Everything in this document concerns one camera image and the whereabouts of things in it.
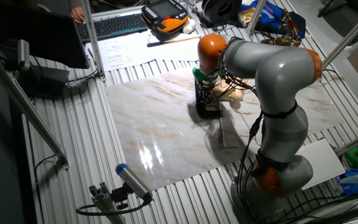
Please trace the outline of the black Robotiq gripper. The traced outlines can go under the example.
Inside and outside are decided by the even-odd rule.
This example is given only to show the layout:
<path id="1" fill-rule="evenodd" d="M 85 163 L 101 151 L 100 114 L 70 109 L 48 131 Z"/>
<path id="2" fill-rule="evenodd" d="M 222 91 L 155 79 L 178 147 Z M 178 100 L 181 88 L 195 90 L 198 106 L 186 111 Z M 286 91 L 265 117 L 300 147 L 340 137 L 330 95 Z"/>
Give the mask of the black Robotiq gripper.
<path id="1" fill-rule="evenodd" d="M 213 85 L 204 85 L 199 84 L 198 85 L 198 96 L 199 96 L 199 102 L 204 106 L 217 106 L 218 100 L 216 98 L 216 95 L 213 91 L 214 86 Z"/>

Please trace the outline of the person's bare hand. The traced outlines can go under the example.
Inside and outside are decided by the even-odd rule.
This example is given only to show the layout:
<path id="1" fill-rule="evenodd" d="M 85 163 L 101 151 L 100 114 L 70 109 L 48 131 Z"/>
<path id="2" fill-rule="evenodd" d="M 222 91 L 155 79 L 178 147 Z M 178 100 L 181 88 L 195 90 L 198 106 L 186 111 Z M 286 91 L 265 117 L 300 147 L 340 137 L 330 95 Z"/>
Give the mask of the person's bare hand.
<path id="1" fill-rule="evenodd" d="M 71 17 L 74 18 L 77 24 L 82 24 L 85 21 L 83 9 L 81 7 L 74 7 L 71 10 Z"/>

